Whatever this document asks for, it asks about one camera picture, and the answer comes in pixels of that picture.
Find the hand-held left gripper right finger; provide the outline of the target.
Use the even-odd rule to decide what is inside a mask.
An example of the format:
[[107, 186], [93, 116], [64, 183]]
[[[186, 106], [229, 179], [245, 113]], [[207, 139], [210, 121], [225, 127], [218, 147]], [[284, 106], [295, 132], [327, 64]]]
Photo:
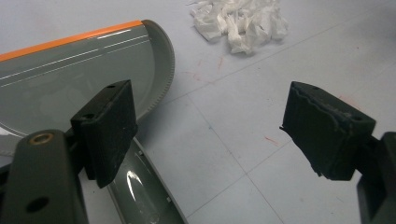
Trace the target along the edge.
[[325, 90], [290, 83], [281, 130], [304, 153], [314, 172], [347, 181], [358, 148], [372, 136], [375, 120]]

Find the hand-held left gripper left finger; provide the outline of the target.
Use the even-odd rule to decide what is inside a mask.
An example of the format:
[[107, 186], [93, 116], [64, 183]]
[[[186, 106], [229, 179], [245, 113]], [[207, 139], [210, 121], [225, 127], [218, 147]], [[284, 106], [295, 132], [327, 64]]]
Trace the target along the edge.
[[87, 152], [89, 177], [99, 188], [110, 184], [137, 133], [130, 80], [109, 84], [70, 119], [78, 144]]

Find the grey dustpan with orange edge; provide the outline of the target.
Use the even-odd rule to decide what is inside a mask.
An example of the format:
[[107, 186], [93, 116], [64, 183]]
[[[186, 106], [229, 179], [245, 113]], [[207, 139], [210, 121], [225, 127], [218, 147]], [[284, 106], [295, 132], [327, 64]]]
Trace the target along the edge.
[[[0, 224], [89, 224], [81, 182], [96, 181], [70, 119], [104, 87], [130, 80], [138, 130], [174, 72], [172, 43], [150, 20], [0, 55], [0, 155], [12, 157], [0, 168]], [[136, 135], [102, 189], [122, 224], [185, 224]]]

